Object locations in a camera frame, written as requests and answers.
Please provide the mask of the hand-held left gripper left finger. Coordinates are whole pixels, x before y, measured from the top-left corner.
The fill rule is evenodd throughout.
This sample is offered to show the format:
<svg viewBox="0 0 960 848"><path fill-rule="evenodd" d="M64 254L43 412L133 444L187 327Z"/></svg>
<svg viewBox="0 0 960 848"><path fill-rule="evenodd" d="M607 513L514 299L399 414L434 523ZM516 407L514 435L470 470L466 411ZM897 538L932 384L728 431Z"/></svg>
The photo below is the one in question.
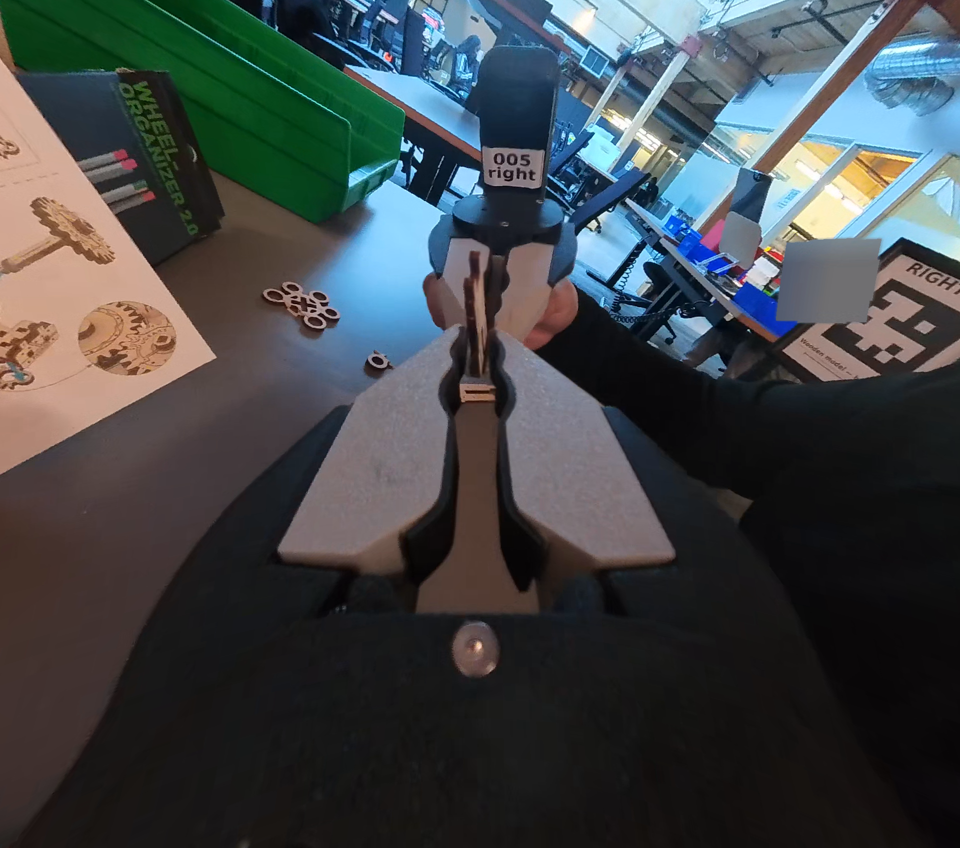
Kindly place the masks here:
<svg viewBox="0 0 960 848"><path fill-rule="evenodd" d="M461 326L346 411L277 554L286 565L422 585L450 553L459 459Z"/></svg>

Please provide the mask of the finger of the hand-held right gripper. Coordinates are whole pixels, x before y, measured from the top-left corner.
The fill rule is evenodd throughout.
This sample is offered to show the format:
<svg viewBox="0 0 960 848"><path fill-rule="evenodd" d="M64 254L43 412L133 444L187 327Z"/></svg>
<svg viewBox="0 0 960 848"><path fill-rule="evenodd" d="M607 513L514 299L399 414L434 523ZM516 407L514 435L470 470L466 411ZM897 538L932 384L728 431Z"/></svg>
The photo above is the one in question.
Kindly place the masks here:
<svg viewBox="0 0 960 848"><path fill-rule="evenodd" d="M449 242L446 260L438 276L439 326L444 330L466 324L464 283L471 276L472 254L478 254L479 270L483 274L489 262L488 246L475 240Z"/></svg>
<svg viewBox="0 0 960 848"><path fill-rule="evenodd" d="M488 326L513 338L527 338L546 312L552 288L548 276L554 247L524 244L490 251Z"/></svg>

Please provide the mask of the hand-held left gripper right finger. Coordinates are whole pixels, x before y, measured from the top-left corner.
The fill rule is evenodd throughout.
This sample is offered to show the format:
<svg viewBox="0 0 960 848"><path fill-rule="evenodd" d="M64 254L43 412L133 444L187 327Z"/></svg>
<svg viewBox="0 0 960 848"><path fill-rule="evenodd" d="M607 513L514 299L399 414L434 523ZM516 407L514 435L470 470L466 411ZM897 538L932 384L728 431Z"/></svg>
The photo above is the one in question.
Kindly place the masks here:
<svg viewBox="0 0 960 848"><path fill-rule="evenodd" d="M673 563L667 536L602 405L506 334L492 344L500 546L521 591Z"/></svg>

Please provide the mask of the wooden double bar part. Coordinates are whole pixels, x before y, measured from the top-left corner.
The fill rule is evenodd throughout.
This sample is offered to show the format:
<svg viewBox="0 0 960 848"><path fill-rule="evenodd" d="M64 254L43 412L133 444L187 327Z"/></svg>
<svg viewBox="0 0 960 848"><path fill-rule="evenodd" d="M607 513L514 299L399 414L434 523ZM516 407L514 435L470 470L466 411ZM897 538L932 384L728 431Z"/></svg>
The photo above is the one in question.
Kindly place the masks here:
<svg viewBox="0 0 960 848"><path fill-rule="evenodd" d="M491 332L491 273L477 250L466 257L467 273L462 283L463 313L467 340L466 376L489 380Z"/></svg>

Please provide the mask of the wooden five-ring part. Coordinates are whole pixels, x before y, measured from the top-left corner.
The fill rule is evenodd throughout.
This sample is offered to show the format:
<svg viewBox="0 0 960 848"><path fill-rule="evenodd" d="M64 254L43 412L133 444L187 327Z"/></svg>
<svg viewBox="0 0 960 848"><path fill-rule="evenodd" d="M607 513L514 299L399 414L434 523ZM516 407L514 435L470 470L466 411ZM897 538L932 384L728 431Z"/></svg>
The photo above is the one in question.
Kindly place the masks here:
<svg viewBox="0 0 960 848"><path fill-rule="evenodd" d="M322 332L341 320L341 312L331 304L326 293L307 290L292 280L263 289L261 297L265 302L285 309L302 326L314 332Z"/></svg>

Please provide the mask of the person's right forearm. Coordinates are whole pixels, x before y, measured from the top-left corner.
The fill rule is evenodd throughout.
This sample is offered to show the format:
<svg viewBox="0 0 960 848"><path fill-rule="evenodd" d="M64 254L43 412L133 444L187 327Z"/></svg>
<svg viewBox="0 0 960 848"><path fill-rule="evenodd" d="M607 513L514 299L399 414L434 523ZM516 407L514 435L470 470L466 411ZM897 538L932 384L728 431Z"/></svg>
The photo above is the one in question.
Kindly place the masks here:
<svg viewBox="0 0 960 848"><path fill-rule="evenodd" d="M574 322L535 352L695 479L757 501L826 430L825 386L711 378L639 341L577 292Z"/></svg>

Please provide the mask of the black model kit box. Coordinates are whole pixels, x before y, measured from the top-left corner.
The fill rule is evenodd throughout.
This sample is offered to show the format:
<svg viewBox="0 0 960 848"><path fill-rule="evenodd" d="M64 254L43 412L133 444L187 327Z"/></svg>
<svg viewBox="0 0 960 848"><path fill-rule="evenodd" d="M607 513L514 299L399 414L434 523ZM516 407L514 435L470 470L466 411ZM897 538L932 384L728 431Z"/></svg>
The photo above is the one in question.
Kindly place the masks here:
<svg viewBox="0 0 960 848"><path fill-rule="evenodd" d="M16 78L150 265L221 229L225 212L169 73Z"/></svg>

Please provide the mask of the person's right hand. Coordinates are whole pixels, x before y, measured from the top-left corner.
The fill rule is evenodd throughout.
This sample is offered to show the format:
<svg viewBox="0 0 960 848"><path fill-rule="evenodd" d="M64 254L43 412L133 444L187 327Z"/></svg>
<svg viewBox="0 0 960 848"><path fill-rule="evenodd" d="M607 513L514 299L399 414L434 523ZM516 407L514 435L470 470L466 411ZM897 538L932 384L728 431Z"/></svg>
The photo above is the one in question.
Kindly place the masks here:
<svg viewBox="0 0 960 848"><path fill-rule="evenodd" d="M525 347L529 350L541 349L566 330L578 312L577 289L569 278L564 278L551 289L544 312L524 340Z"/></svg>

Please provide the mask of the wooden-edged desk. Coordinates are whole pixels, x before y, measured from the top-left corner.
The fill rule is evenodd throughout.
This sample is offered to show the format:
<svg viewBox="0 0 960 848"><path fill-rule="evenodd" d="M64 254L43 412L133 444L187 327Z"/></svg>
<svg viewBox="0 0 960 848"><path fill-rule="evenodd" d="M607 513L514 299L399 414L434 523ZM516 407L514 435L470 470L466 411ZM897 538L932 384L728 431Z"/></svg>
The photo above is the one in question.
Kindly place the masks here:
<svg viewBox="0 0 960 848"><path fill-rule="evenodd" d="M459 169L480 169L475 114L423 79L353 65L343 73L403 112L403 138L422 153L407 186L414 196L438 206Z"/></svg>

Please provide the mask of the white column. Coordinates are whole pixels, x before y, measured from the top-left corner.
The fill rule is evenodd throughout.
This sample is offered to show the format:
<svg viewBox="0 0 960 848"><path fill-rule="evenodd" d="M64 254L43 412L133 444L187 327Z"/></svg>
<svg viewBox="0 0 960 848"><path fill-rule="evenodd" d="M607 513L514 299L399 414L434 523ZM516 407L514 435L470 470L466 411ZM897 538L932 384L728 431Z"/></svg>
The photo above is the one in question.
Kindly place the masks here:
<svg viewBox="0 0 960 848"><path fill-rule="evenodd" d="M655 134L696 147L713 123L679 92L689 57L670 45L659 54L644 54L642 41L640 35L617 46L608 84L613 88L612 109L628 124L636 122L625 128L631 135Z"/></svg>

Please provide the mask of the white standing desk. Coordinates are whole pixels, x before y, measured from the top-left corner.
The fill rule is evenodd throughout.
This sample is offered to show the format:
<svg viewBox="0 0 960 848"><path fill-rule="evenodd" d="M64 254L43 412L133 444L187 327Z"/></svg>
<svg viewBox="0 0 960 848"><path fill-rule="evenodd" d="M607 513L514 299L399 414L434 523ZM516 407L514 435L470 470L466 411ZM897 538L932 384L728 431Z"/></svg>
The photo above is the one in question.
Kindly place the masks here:
<svg viewBox="0 0 960 848"><path fill-rule="evenodd" d="M706 323L706 331L692 342L680 360L696 369L713 358L723 359L727 377L757 380L774 373L774 343L779 336L736 300L738 285L725 274L710 270L715 256L697 261L685 254L664 223L632 200L626 201L631 224L651 252L661 257L666 283L637 323L647 340L672 326L683 311Z"/></svg>

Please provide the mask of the blue storage bins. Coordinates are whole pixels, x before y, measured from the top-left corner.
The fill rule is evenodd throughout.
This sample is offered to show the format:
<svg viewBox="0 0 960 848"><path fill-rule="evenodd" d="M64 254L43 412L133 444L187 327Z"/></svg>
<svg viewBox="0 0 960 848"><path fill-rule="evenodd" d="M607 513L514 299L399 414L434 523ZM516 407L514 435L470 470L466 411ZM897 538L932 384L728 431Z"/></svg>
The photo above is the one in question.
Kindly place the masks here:
<svg viewBox="0 0 960 848"><path fill-rule="evenodd" d="M774 323L777 297L769 290L769 282L778 276L778 268L761 266L752 278L750 265L721 250L725 227L726 221L721 220L701 233L684 215L670 214L663 223L662 252L672 270L707 304L732 317Z"/></svg>

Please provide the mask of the dark grey panel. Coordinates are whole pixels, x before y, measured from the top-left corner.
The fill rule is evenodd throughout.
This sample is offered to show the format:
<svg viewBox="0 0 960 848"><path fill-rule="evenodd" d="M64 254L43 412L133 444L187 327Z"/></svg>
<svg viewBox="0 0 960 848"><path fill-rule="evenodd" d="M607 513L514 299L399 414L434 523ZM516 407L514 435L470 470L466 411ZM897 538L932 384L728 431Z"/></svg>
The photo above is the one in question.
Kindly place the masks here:
<svg viewBox="0 0 960 848"><path fill-rule="evenodd" d="M758 224L762 219L772 182L772 177L766 173L740 167L728 212Z"/></svg>

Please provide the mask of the brown wooden column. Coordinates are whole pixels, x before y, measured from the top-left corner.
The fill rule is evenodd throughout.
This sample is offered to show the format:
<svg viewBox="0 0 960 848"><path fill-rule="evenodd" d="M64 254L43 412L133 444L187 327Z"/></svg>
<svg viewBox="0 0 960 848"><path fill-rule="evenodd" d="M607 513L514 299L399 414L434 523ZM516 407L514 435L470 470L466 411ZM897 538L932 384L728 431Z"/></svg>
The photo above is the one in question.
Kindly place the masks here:
<svg viewBox="0 0 960 848"><path fill-rule="evenodd" d="M884 0L765 139L745 168L770 173L924 4L924 0Z"/></svg>

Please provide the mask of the green plastic bin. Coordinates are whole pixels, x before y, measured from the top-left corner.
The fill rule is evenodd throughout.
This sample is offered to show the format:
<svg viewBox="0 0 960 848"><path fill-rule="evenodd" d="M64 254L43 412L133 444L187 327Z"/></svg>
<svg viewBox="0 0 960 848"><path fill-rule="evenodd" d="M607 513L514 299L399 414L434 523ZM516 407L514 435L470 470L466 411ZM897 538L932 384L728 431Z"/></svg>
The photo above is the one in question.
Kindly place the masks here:
<svg viewBox="0 0 960 848"><path fill-rule="evenodd" d="M398 107L228 0L1 2L18 67L168 73L208 166L307 221L398 166Z"/></svg>

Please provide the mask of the folded instruction sheet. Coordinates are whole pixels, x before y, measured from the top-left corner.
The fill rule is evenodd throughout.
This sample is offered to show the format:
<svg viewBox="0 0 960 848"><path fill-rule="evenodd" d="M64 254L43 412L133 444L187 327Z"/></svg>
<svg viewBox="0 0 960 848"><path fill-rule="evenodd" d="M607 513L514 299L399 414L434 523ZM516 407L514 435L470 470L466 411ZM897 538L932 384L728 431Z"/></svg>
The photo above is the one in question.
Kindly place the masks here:
<svg viewBox="0 0 960 848"><path fill-rule="evenodd" d="M6 472L215 354L6 69L1 110Z"/></svg>

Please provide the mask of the framed black-white marker board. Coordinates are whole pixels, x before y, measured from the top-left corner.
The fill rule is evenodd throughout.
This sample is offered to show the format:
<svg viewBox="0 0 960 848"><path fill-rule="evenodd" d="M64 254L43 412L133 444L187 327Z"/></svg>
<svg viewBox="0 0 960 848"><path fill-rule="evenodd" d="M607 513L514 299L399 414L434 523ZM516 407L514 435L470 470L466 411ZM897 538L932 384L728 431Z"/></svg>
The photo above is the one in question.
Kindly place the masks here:
<svg viewBox="0 0 960 848"><path fill-rule="evenodd" d="M906 238L879 255L867 319L796 326L771 350L798 379L925 373L958 361L959 265Z"/></svg>

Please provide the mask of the silver air duct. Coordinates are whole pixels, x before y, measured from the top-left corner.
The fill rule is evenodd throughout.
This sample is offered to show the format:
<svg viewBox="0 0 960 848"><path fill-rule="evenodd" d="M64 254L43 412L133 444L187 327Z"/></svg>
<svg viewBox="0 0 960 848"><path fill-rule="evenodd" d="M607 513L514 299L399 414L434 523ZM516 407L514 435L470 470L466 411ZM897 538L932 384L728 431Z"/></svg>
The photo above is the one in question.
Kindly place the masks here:
<svg viewBox="0 0 960 848"><path fill-rule="evenodd" d="M905 108L923 117L942 109L959 78L959 38L904 38L881 50L866 67L863 82L889 110Z"/></svg>

